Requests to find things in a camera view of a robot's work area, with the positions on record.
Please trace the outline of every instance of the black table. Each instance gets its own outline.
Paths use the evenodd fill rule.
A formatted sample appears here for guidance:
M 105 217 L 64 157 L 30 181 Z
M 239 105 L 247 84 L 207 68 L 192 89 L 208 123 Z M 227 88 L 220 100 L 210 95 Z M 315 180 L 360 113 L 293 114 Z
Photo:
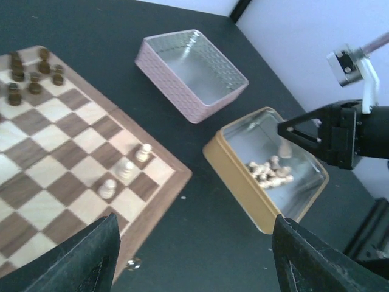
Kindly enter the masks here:
M 135 66 L 142 39 L 198 29 L 249 79 L 244 93 L 192 125 Z M 223 125 L 264 106 L 289 119 L 302 108 L 234 23 L 223 16 L 130 0 L 2 0 L 0 54 L 47 46 L 193 171 L 182 196 L 113 291 L 279 291 L 271 236 L 259 232 L 202 154 Z M 352 172 L 330 182 L 301 224 L 342 250 L 374 201 Z

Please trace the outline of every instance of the chessboard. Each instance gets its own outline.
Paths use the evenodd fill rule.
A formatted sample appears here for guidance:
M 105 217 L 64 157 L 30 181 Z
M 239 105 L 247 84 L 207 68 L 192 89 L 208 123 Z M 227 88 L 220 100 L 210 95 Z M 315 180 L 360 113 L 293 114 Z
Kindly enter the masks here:
M 10 56 L 0 57 L 0 277 L 28 264 L 100 217 L 115 213 L 121 246 L 115 278 L 184 188 L 191 171 L 108 98 L 53 53 L 64 83 L 41 74 L 39 94 L 29 91 L 41 59 L 35 46 L 19 51 L 25 79 L 12 79 Z M 9 104 L 10 83 L 22 95 Z M 135 153 L 150 144 L 148 159 Z M 117 170 L 135 167 L 129 179 Z M 108 179 L 110 199 L 98 195 Z

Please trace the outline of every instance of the dark square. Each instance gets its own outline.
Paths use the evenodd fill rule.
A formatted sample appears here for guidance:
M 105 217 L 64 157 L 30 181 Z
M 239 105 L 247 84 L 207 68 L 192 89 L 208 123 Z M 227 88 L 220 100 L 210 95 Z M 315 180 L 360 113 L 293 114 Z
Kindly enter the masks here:
M 87 189 L 78 178 L 71 172 L 67 172 L 60 179 L 51 184 L 47 191 L 49 191 L 55 198 L 57 198 L 65 206 L 73 203 L 83 192 Z
M 0 186 L 0 197 L 17 209 L 41 191 L 42 187 L 21 172 Z
M 89 100 L 78 90 L 71 89 L 58 96 L 58 99 L 67 105 L 72 111 L 87 104 Z
M 14 118 L 13 123 L 28 135 L 44 129 L 51 124 L 39 111 L 30 109 L 28 112 Z
M 7 258 L 37 233 L 37 230 L 17 213 L 12 213 L 1 221 L 0 230 L 2 234 L 6 234 L 0 237 L 0 252 Z
M 85 227 L 85 223 L 66 209 L 43 229 L 43 234 L 59 245 Z
M 5 152 L 10 159 L 15 161 L 22 169 L 27 169 L 47 155 L 47 151 L 41 148 L 31 138 L 15 145 Z
M 144 202 L 150 199 L 151 195 L 158 188 L 158 184 L 149 176 L 141 172 L 128 186 Z
M 87 153 L 72 140 L 54 150 L 52 156 L 62 163 L 67 169 L 71 169 L 82 159 L 87 157 Z
M 122 130 L 122 128 L 108 116 L 97 121 L 92 127 L 107 140 Z
M 104 212 L 101 213 L 98 217 L 101 218 L 103 216 L 108 216 L 112 213 L 115 213 L 119 225 L 119 231 L 122 232 L 123 229 L 127 226 L 128 221 L 123 216 L 121 216 L 118 212 L 116 212 L 111 206 L 105 209 Z
M 57 127 L 64 131 L 71 138 L 80 134 L 89 126 L 83 119 L 75 113 L 68 114 L 56 123 Z
M 110 169 L 123 157 L 109 142 L 105 142 L 102 146 L 98 147 L 91 156 L 106 169 Z
M 125 186 L 119 181 L 117 180 L 111 173 L 109 172 L 106 172 L 103 176 L 101 176 L 91 187 L 91 190 L 93 190 L 95 193 L 98 193 L 98 188 L 107 180 L 107 179 L 113 179 L 114 181 L 116 181 L 117 185 L 116 185 L 116 190 L 115 190 L 115 194 L 112 196 L 112 198 L 110 199 L 104 199 L 104 201 L 106 201 L 108 204 L 110 204 L 116 197 L 118 194 L 120 194 L 122 192 L 122 190 L 125 188 Z

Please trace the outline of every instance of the wooden chess piece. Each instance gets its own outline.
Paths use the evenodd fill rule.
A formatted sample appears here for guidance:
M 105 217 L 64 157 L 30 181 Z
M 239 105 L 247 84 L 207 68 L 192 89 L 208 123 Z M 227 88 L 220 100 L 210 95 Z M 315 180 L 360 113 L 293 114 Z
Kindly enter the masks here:
M 54 75 L 52 77 L 52 82 L 54 85 L 61 86 L 64 83 L 63 78 L 63 67 L 61 65 L 54 66 Z
M 8 85 L 8 103 L 11 106 L 18 106 L 22 103 L 19 86 L 13 82 Z
M 42 85 L 39 84 L 41 80 L 41 75 L 37 72 L 30 74 L 30 84 L 29 84 L 29 93 L 39 94 L 42 92 Z
M 50 74 L 51 68 L 50 64 L 48 62 L 50 58 L 50 52 L 45 47 L 41 47 L 38 50 L 38 55 L 41 59 L 41 61 L 38 63 L 38 71 L 42 74 Z

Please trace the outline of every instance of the pile of chess pieces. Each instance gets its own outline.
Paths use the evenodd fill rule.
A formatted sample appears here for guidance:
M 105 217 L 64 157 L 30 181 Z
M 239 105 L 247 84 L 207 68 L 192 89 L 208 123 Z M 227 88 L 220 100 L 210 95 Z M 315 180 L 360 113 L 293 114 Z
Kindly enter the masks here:
M 280 159 L 277 155 L 270 157 L 264 164 L 257 164 L 251 161 L 247 167 L 250 174 L 258 181 L 263 189 L 279 187 L 291 183 L 294 177 L 291 175 L 289 166 L 280 166 Z
M 54 85 L 61 86 L 64 84 L 64 69 L 61 65 L 54 65 L 53 68 L 50 66 L 49 50 L 45 47 L 39 48 L 38 56 L 41 60 L 36 66 L 36 72 L 29 74 L 30 83 L 27 86 L 29 93 L 34 95 L 42 92 L 42 86 L 40 85 L 42 75 L 51 74 L 51 80 Z M 18 106 L 22 103 L 22 94 L 18 83 L 26 80 L 24 62 L 17 52 L 9 53 L 9 58 L 9 69 L 11 70 L 11 78 L 14 82 L 8 84 L 8 103 L 11 106 Z

